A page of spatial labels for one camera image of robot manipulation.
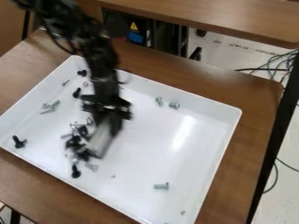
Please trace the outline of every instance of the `screw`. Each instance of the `screw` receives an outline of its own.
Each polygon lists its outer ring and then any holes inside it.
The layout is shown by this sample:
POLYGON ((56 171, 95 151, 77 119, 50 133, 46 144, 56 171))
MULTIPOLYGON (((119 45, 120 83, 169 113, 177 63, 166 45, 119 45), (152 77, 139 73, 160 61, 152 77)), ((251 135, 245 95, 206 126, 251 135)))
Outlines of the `screw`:
POLYGON ((77 88, 76 91, 73 92, 73 98, 78 98, 80 95, 81 88, 77 88))
POLYGON ((44 114, 47 114, 47 113, 51 113, 51 112, 54 112, 55 111, 55 108, 49 108, 48 110, 45 110, 43 112, 40 112, 39 114, 40 115, 44 115, 44 114))
POLYGON ((16 149, 23 148, 27 143, 27 139, 25 139, 24 141, 20 141, 17 136, 13 136, 12 139, 15 142, 16 149))
POLYGON ((72 166, 72 170, 72 178, 77 179, 79 176, 81 176, 81 172, 78 171, 77 166, 75 164, 72 166))
POLYGON ((169 104, 169 106, 170 106, 170 108, 172 108, 172 109, 179 109, 179 107, 180 107, 181 105, 179 104, 178 101, 171 101, 170 104, 169 104))
POLYGON ((87 70, 78 71, 77 74, 85 77, 87 76, 87 70))
POLYGON ((89 85, 88 81, 84 81, 84 82, 83 82, 83 87, 86 88, 86 87, 88 87, 88 85, 89 85))
POLYGON ((62 85, 63 87, 65 87, 65 86, 66 86, 66 84, 67 84, 69 81, 70 81, 70 80, 66 80, 66 81, 62 82, 62 84, 61 84, 61 85, 62 85))
POLYGON ((155 189, 164 189, 164 190, 169 190, 170 189, 170 184, 166 182, 164 185, 154 185, 155 189))
POLYGON ((87 126, 93 126, 93 125, 94 125, 94 121, 90 117, 88 117, 87 118, 87 126))
POLYGON ((85 166, 88 167, 93 172, 97 172, 99 170, 99 166, 97 164, 85 163, 85 166))
POLYGON ((164 105, 162 97, 157 97, 156 98, 156 103, 159 105, 159 107, 162 107, 164 105))
POLYGON ((72 137, 72 136, 73 136, 73 133, 68 133, 68 134, 60 136, 60 138, 63 139, 63 138, 72 137))

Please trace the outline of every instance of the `metal rod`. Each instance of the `metal rod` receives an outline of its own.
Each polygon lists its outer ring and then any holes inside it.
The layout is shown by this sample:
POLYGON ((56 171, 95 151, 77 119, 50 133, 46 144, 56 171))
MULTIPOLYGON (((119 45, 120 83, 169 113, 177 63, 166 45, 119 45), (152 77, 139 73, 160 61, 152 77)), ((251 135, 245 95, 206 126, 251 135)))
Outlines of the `metal rod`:
POLYGON ((275 123, 272 129, 270 140, 264 161, 261 167, 258 183, 255 188, 254 197, 251 202, 246 224, 250 224, 254 217, 257 206, 268 181, 272 167, 277 158, 279 149, 282 146, 283 138, 289 127, 289 123, 296 109, 299 100, 299 52, 294 60, 294 67, 289 75, 289 81, 285 88, 283 97, 277 109, 275 123))

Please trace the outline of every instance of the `silver bolt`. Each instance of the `silver bolt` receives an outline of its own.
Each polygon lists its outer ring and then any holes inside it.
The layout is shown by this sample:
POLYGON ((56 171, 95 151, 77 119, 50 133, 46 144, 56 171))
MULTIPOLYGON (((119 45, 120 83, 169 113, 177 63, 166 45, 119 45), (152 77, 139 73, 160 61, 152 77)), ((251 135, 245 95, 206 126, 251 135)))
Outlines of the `silver bolt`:
POLYGON ((159 105, 159 107, 162 107, 164 105, 162 97, 157 97, 156 98, 156 103, 159 105))
POLYGON ((83 82, 83 87, 86 88, 86 87, 88 87, 88 85, 89 85, 88 81, 84 81, 84 82, 83 82))
POLYGON ((55 111, 55 108, 49 108, 48 110, 45 110, 43 112, 40 112, 41 115, 44 115, 44 114, 47 114, 47 113, 51 113, 51 112, 54 112, 55 111))
POLYGON ((90 117, 88 117, 87 118, 87 126, 93 126, 93 125, 94 125, 94 121, 90 117))
POLYGON ((68 133, 65 135, 60 136, 61 139, 66 138, 66 137, 71 137, 73 135, 73 133, 68 133))
POLYGON ((180 107, 181 105, 179 104, 178 101, 171 101, 170 104, 169 104, 169 106, 170 106, 170 108, 172 108, 172 109, 179 109, 179 107, 180 107))
POLYGON ((61 84, 61 85, 62 85, 63 87, 65 87, 65 86, 66 86, 66 84, 67 84, 69 81, 70 81, 70 80, 66 80, 66 81, 62 82, 62 84, 61 84))
POLYGON ((99 166, 97 164, 85 163, 85 166, 90 170, 92 170, 93 172, 97 172, 99 170, 99 166))
POLYGON ((164 189, 164 190, 169 190, 170 189, 170 184, 167 182, 164 185, 154 185, 155 189, 164 189))

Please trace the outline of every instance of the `electrical cable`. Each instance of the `electrical cable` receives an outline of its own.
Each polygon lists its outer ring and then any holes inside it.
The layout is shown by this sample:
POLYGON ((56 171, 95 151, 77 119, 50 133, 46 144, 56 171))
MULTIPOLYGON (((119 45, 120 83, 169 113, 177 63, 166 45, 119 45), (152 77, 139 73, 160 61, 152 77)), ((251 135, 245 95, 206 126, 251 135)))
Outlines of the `electrical cable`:
POLYGON ((268 70, 271 70, 271 71, 282 71, 282 72, 287 72, 288 69, 277 69, 277 68, 240 68, 240 69, 236 69, 234 71, 237 71, 237 72, 241 72, 241 71, 268 71, 268 70))
POLYGON ((2 224, 5 224, 5 221, 3 220, 3 218, 0 216, 0 221, 2 222, 2 224))
POLYGON ((275 167, 275 182, 267 190, 265 190, 263 193, 270 192, 273 188, 275 188, 275 186, 277 184, 277 180, 278 180, 278 168, 277 168, 276 163, 274 164, 274 167, 275 167))
POLYGON ((285 162, 283 162, 281 159, 279 159, 278 157, 276 158, 279 162, 281 162, 283 165, 287 166, 289 169, 291 169, 294 172, 299 172, 299 170, 297 170, 296 168, 294 168, 293 166, 290 166, 289 164, 286 164, 285 162))

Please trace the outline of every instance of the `wooden table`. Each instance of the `wooden table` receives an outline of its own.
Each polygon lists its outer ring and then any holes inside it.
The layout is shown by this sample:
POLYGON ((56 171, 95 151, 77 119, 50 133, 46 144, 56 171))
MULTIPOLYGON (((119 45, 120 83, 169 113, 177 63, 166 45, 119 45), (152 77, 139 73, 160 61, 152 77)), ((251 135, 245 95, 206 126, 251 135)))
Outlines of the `wooden table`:
POLYGON ((299 3, 281 0, 76 0, 91 8, 154 18, 178 25, 250 39, 273 46, 299 47, 299 3))
MULTIPOLYGON (((136 45, 117 41, 114 45, 121 68, 242 109, 240 123, 196 223, 244 223, 282 86, 136 45)), ((0 58, 0 113, 67 57, 42 31, 37 31, 0 58)), ((2 149, 0 200, 38 223, 135 223, 2 149)))

